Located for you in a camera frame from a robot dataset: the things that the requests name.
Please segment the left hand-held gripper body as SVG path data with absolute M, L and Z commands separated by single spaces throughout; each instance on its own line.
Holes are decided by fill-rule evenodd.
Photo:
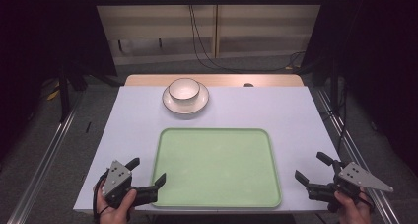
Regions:
M 102 195 L 107 204 L 112 208 L 118 208 L 122 199 L 127 193 L 135 189 L 136 197 L 132 207 L 154 203 L 158 200 L 158 188 L 155 185 L 149 187 L 133 187 L 132 171 L 129 171 L 125 165 L 114 160 L 107 172 Z

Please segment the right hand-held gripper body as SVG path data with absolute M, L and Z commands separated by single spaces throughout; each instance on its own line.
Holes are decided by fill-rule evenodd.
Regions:
M 342 206 L 334 196 L 337 191 L 351 198 L 355 204 L 363 202 L 371 208 L 373 206 L 366 199 L 360 197 L 362 187 L 393 192 L 392 187 L 355 162 L 344 163 L 332 159 L 322 159 L 322 162 L 332 167 L 334 171 L 333 182 L 320 185 L 307 181 L 307 192 L 309 199 L 327 202 L 327 209 L 332 213 L 335 213 Z

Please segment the light green tray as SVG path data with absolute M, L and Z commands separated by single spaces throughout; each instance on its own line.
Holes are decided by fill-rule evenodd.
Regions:
M 274 208 L 282 194 L 268 133 L 259 128 L 168 128 L 153 178 L 163 208 Z

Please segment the white plate with dark rim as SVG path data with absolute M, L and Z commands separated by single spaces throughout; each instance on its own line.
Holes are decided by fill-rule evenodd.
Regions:
M 172 97 L 169 95 L 169 87 L 167 87 L 162 95 L 162 101 L 164 106 L 171 112 L 180 113 L 180 114 L 190 114 L 199 112 L 202 110 L 209 101 L 209 91 L 208 89 L 199 83 L 200 92 L 195 100 L 189 103 L 179 103 L 175 102 Z

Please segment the white bowl with dark rim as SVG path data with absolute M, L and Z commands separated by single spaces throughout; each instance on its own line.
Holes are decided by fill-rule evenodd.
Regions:
M 199 83 L 191 78 L 179 78 L 169 85 L 169 95 L 179 103 L 192 102 L 197 98 L 199 92 Z

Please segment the person's right hand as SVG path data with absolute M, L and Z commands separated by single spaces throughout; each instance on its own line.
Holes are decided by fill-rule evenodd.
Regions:
M 355 204 L 350 197 L 340 191 L 336 191 L 334 197 L 341 204 L 337 211 L 340 224 L 372 224 L 370 207 L 367 204 L 363 202 Z

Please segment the person's left hand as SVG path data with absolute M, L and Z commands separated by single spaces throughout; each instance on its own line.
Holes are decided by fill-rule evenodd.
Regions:
M 94 186 L 96 193 L 96 212 L 98 213 L 98 224 L 127 224 L 127 213 L 132 209 L 136 197 L 136 191 L 130 190 L 122 199 L 118 208 L 110 207 L 102 196 L 104 182 Z

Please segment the white table cover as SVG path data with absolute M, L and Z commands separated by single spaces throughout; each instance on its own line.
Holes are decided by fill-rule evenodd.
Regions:
M 312 182 L 328 184 L 333 171 L 317 157 L 337 156 L 314 100 L 306 87 L 212 87 L 209 101 L 199 112 L 178 114 L 162 101 L 163 88 L 120 88 L 90 171 L 74 205 L 91 212 L 92 188 L 114 160 L 127 163 L 140 158 L 132 173 L 137 187 L 149 186 L 161 133 L 168 128 L 259 128 L 270 138 L 282 200 L 274 208 L 163 208 L 156 202 L 140 211 L 158 214 L 185 213 L 294 213 L 324 211 L 326 203 L 311 200 L 295 179 L 295 171 Z

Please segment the black metal stand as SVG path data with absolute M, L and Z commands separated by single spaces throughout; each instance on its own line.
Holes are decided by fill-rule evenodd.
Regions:
M 59 92 L 61 101 L 61 118 L 63 122 L 70 113 L 70 101 L 68 92 L 68 80 L 65 72 L 65 66 L 62 65 L 59 69 Z
M 336 58 L 332 58 L 332 71 L 330 76 L 330 102 L 331 109 L 338 113 L 338 64 Z

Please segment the wooden table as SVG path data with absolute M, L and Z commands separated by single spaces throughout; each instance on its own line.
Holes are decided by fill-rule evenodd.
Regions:
M 208 87 L 303 87 L 300 76 L 294 74 L 134 74 L 127 77 L 126 86 L 168 86 L 180 78 L 191 78 Z

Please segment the black curtain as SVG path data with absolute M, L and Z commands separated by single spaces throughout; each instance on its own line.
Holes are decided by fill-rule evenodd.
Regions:
M 61 72 L 116 74 L 93 0 L 0 0 L 0 161 Z
M 418 0 L 326 0 L 302 66 L 319 85 L 344 77 L 418 176 Z

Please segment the black horizontal bar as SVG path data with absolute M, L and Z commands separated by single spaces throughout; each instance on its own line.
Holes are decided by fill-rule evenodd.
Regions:
M 321 5 L 327 0 L 93 0 L 98 6 L 142 5 Z

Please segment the metal floor rail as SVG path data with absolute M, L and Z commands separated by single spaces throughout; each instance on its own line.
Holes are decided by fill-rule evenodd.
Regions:
M 339 151 L 344 148 L 350 158 L 355 161 L 362 168 L 369 171 L 369 167 L 366 164 L 364 158 L 362 157 L 359 149 L 357 148 L 354 140 L 352 139 L 351 134 L 345 128 L 345 122 L 343 119 L 336 113 L 331 110 L 331 99 L 327 95 L 324 89 L 319 89 L 317 95 L 325 107 L 329 119 L 332 122 L 334 129 L 336 130 L 339 139 L 341 140 L 341 147 Z M 368 188 L 368 193 L 371 196 L 371 200 L 376 206 L 376 212 L 381 216 L 385 224 L 400 224 L 396 214 L 394 213 L 392 206 L 387 199 L 386 195 L 381 190 Z
M 83 96 L 70 98 L 66 115 L 59 99 L 41 101 L 0 174 L 0 224 L 26 222 Z

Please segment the wooden wall post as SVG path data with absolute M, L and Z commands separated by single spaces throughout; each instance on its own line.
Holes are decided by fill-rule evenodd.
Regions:
M 219 38 L 218 38 L 218 5 L 213 5 L 213 35 L 212 35 L 212 55 L 213 58 L 218 57 L 219 53 Z

